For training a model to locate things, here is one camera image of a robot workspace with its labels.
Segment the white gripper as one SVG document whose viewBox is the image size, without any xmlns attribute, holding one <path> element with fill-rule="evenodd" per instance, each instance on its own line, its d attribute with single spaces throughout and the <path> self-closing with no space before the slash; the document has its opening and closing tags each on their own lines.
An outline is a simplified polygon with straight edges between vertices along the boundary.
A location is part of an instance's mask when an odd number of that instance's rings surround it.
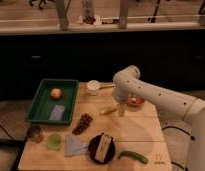
<svg viewBox="0 0 205 171">
<path fill-rule="evenodd" d="M 119 89 L 115 89 L 112 95 L 115 101 L 118 103 L 117 104 L 118 115 L 120 117 L 123 117 L 125 114 L 125 110 L 126 110 L 125 103 L 127 102 L 127 99 L 128 99 L 128 93 L 120 91 Z"/>
</svg>

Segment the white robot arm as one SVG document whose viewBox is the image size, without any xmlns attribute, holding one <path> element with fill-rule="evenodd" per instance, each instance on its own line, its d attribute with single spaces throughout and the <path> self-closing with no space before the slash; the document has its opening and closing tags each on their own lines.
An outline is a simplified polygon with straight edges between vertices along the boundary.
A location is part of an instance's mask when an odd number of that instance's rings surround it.
<svg viewBox="0 0 205 171">
<path fill-rule="evenodd" d="M 143 82 L 140 70 L 134 65 L 115 73 L 113 82 L 113 97 L 118 103 L 124 103 L 129 94 L 135 94 L 189 124 L 192 139 L 185 171 L 205 171 L 205 100 Z"/>
</svg>

